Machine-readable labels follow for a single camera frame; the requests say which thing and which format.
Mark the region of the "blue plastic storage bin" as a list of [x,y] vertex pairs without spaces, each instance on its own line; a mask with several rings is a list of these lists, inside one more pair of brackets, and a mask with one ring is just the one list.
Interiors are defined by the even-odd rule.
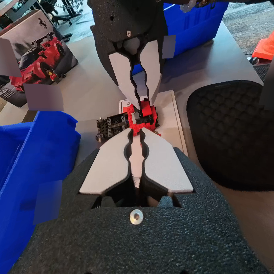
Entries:
[[1,126],[0,273],[12,268],[36,224],[58,217],[81,139],[76,124],[64,112],[39,111],[33,122]]
[[183,13],[179,5],[164,3],[168,35],[176,36],[174,56],[215,38],[228,2],[215,2],[194,7]]

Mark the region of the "orange plastic object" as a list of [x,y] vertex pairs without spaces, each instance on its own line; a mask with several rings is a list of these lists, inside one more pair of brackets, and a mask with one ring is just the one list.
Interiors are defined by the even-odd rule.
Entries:
[[261,39],[253,54],[252,57],[261,58],[266,60],[272,60],[274,56],[274,32],[272,32],[268,38]]

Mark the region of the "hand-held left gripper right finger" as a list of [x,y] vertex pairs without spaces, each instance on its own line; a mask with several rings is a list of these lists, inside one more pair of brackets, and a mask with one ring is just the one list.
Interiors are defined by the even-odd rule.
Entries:
[[142,145],[142,175],[140,191],[145,197],[160,201],[163,196],[173,199],[176,194],[190,194],[194,188],[173,146],[143,128],[140,131]]

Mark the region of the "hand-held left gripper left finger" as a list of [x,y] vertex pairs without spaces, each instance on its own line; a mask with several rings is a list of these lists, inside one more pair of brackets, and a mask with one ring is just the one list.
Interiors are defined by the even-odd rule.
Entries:
[[106,141],[79,190],[80,194],[111,197],[122,206],[135,205],[135,184],[132,177],[131,145],[133,129],[127,128]]

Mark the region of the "lego set box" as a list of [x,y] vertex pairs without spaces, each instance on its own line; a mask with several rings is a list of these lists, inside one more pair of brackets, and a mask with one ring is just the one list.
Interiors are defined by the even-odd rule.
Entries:
[[78,64],[53,23],[41,10],[33,10],[1,30],[11,43],[21,77],[1,75],[0,97],[16,107],[27,103],[24,86],[50,85]]

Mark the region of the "black mesh office chair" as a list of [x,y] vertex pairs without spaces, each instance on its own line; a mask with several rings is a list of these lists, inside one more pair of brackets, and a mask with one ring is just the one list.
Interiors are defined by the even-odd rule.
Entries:
[[256,73],[258,74],[263,83],[265,83],[265,78],[268,73],[269,67],[270,63],[253,65],[254,70],[256,71]]

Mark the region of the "black swivel chair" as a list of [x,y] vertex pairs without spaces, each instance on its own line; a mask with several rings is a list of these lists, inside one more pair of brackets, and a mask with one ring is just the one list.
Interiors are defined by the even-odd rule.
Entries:
[[52,19],[51,21],[54,23],[55,27],[59,25],[59,21],[67,21],[69,22],[69,25],[72,25],[72,22],[70,19],[68,19],[65,16],[59,15],[59,13],[55,9],[55,4],[57,3],[57,0],[41,0],[40,5],[46,12],[46,14],[51,15]]

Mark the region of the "lego instruction booklet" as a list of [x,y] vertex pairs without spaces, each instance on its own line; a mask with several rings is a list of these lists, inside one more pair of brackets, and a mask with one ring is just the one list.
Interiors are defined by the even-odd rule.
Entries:
[[[160,92],[156,97],[154,106],[158,113],[159,122],[159,127],[156,128],[156,131],[173,147],[179,148],[188,156],[174,91]],[[137,135],[133,138],[132,155],[129,158],[135,183],[139,181],[142,173],[143,156],[141,151],[140,137]]]

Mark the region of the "red and black lego car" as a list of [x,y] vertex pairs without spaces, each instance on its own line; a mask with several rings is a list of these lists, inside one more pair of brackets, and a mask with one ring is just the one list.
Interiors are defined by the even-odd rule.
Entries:
[[155,106],[151,106],[151,109],[153,115],[143,118],[141,110],[129,103],[128,106],[123,107],[122,113],[120,114],[109,116],[106,119],[100,117],[96,121],[98,133],[95,139],[99,143],[107,141],[127,128],[133,129],[134,136],[136,136],[142,128],[146,128],[161,136],[161,134],[156,131],[156,128],[159,127],[156,108]]

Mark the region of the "black dimpled cushion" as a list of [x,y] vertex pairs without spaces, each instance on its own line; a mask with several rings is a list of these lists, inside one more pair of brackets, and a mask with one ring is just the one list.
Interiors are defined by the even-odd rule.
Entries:
[[221,186],[274,190],[274,114],[259,106],[262,85],[248,80],[193,91],[187,119],[200,165]]

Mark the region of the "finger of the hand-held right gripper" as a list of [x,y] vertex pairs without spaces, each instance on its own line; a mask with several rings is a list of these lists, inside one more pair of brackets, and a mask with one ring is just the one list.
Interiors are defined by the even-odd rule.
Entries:
[[161,81],[158,41],[146,43],[139,55],[140,64],[145,71],[145,84],[150,105],[153,106],[159,92]]
[[140,97],[132,77],[132,64],[128,56],[115,52],[109,56],[118,87],[124,96],[137,108],[141,109]]

